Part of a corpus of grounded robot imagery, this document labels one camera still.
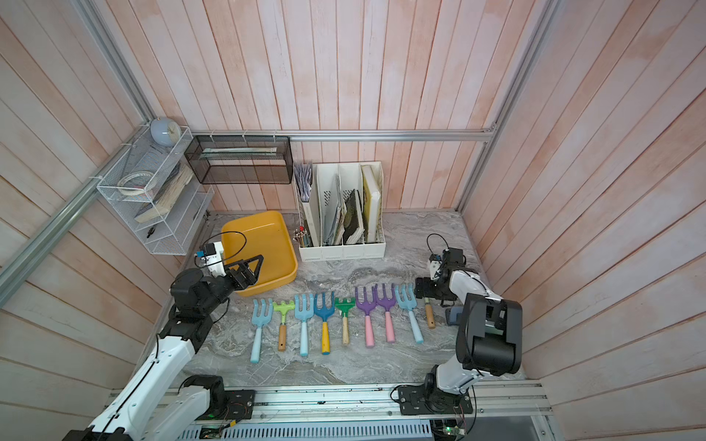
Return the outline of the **yellow storage tray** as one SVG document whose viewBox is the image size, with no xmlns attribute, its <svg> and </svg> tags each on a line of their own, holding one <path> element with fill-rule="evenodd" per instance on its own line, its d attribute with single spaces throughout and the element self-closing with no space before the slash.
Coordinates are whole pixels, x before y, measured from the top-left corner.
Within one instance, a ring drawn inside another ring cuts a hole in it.
<svg viewBox="0 0 706 441">
<path fill-rule="evenodd" d="M 277 211 L 266 211 L 227 222 L 221 231 L 224 256 L 227 263 L 245 260 L 256 255 L 264 257 L 255 286 L 237 294 L 251 297 L 295 281 L 298 260 L 283 216 Z"/>
</svg>

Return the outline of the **light blue hand fork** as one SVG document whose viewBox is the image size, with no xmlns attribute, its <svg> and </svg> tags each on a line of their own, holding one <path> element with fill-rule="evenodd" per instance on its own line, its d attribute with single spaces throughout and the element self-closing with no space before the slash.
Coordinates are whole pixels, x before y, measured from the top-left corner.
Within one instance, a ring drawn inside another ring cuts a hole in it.
<svg viewBox="0 0 706 441">
<path fill-rule="evenodd" d="M 259 299 L 254 301 L 251 323 L 256 327 L 250 361 L 257 364 L 260 360 L 263 328 L 272 320 L 274 304 L 272 299 Z"/>
</svg>

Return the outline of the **green rake wooden handle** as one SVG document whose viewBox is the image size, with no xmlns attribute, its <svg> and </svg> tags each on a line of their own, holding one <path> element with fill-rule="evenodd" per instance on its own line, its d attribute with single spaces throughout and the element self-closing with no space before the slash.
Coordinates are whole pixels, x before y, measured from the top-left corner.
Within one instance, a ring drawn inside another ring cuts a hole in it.
<svg viewBox="0 0 706 441">
<path fill-rule="evenodd" d="M 278 340 L 278 350 L 279 352 L 284 352 L 287 345 L 287 314 L 293 311 L 296 307 L 295 301 L 282 301 L 275 302 L 273 304 L 274 312 L 278 312 L 281 315 L 281 324 L 279 325 L 279 340 Z"/>
<path fill-rule="evenodd" d="M 428 328 L 435 329 L 436 328 L 436 321 L 435 321 L 431 301 L 429 298 L 425 298 L 424 303 L 425 303 L 426 321 L 427 321 Z"/>
</svg>

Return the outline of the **purple rake pink handle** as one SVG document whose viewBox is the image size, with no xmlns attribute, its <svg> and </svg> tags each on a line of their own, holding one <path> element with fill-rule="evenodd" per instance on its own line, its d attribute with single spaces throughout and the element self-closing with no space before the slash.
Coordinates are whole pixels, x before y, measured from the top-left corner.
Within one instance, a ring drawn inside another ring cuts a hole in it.
<svg viewBox="0 0 706 441">
<path fill-rule="evenodd" d="M 395 294 L 388 290 L 385 284 L 374 294 L 376 305 L 384 309 L 386 342 L 394 344 L 396 342 L 395 326 L 393 325 L 392 310 L 397 305 Z"/>
<path fill-rule="evenodd" d="M 377 303 L 373 296 L 368 294 L 367 288 L 362 288 L 362 294 L 359 294 L 359 288 L 355 288 L 356 306 L 364 313 L 365 327 L 365 344 L 368 348 L 375 347 L 375 338 L 371 321 L 371 313 L 375 310 Z"/>
</svg>

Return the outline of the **blue fork yellow handle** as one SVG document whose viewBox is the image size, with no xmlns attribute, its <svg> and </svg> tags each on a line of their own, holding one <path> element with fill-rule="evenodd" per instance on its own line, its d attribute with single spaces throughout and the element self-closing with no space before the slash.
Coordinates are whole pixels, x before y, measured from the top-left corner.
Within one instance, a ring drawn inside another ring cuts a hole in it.
<svg viewBox="0 0 706 441">
<path fill-rule="evenodd" d="M 323 355 L 331 353 L 328 320 L 335 314 L 335 292 L 321 293 L 314 296 L 314 314 L 322 321 L 321 352 Z"/>
</svg>

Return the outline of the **dark green rake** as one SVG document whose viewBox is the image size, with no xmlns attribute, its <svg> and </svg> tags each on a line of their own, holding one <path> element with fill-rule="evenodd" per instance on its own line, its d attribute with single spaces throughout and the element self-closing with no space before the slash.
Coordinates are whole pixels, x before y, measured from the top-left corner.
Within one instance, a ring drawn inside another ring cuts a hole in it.
<svg viewBox="0 0 706 441">
<path fill-rule="evenodd" d="M 356 306 L 356 301 L 352 298 L 336 298 L 335 308 L 340 311 L 342 317 L 342 344 L 347 347 L 350 344 L 349 336 L 349 312 Z"/>
</svg>

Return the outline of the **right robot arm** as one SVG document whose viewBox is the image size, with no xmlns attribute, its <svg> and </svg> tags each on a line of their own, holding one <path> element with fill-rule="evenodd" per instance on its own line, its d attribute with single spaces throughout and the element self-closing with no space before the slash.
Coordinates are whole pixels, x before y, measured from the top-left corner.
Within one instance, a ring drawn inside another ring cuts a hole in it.
<svg viewBox="0 0 706 441">
<path fill-rule="evenodd" d="M 463 250 L 446 248 L 428 260 L 429 276 L 417 281 L 416 295 L 459 301 L 455 353 L 432 368 L 421 386 L 430 413 L 464 406 L 467 392 L 486 376 L 516 374 L 522 356 L 522 307 L 495 294 L 481 276 L 466 266 Z"/>
</svg>

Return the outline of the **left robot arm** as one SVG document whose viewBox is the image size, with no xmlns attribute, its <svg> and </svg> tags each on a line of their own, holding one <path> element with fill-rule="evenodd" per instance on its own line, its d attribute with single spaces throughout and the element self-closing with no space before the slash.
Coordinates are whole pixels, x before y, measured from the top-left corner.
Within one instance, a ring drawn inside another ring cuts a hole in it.
<svg viewBox="0 0 706 441">
<path fill-rule="evenodd" d="M 214 325 L 211 314 L 235 291 L 257 284 L 264 263 L 255 255 L 225 266 L 223 276 L 199 268 L 182 271 L 170 286 L 174 305 L 156 335 L 156 346 L 119 396 L 87 428 L 71 430 L 66 440 L 174 440 L 206 415 L 226 420 L 230 400 L 222 377 L 187 378 L 178 398 L 158 416 L 153 413 L 170 385 L 193 359 Z"/>
</svg>

